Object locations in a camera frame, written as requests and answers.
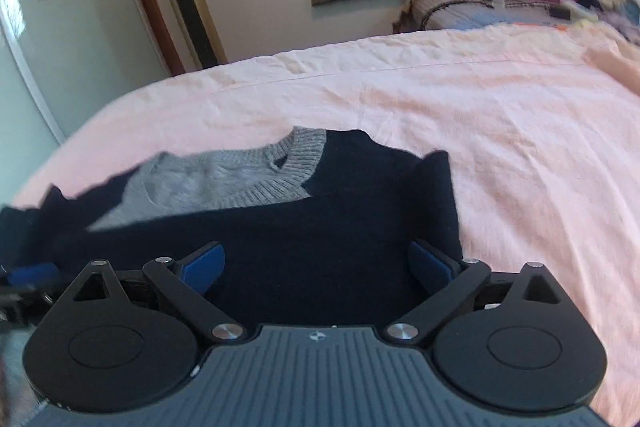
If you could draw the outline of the glass sliding wardrobe door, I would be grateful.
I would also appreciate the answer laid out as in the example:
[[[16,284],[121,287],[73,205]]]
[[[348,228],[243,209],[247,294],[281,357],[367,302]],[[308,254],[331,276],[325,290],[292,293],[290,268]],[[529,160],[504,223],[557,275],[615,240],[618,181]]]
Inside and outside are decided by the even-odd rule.
[[[1,0],[1,199],[111,101],[166,78],[140,0]]]

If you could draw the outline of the pink bed sheet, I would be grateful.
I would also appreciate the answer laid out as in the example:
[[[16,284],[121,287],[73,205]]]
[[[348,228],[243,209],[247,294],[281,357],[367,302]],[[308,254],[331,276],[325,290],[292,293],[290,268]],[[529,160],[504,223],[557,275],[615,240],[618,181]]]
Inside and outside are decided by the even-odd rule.
[[[219,66],[122,96],[23,185],[68,196],[158,152],[243,150],[295,127],[446,150],[464,251],[548,265],[604,343],[594,398],[639,418],[639,51],[603,24],[367,38]]]

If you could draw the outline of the grey and navy knit sweater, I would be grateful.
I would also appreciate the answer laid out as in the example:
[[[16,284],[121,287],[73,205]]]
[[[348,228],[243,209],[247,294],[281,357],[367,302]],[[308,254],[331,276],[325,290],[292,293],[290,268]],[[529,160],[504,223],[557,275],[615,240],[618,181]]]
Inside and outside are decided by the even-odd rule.
[[[296,128],[255,150],[158,154],[73,198],[1,211],[1,263],[90,261],[137,270],[216,242],[206,298],[247,327],[381,327],[426,297],[409,251],[423,241],[460,260],[449,156],[375,143],[360,130]]]

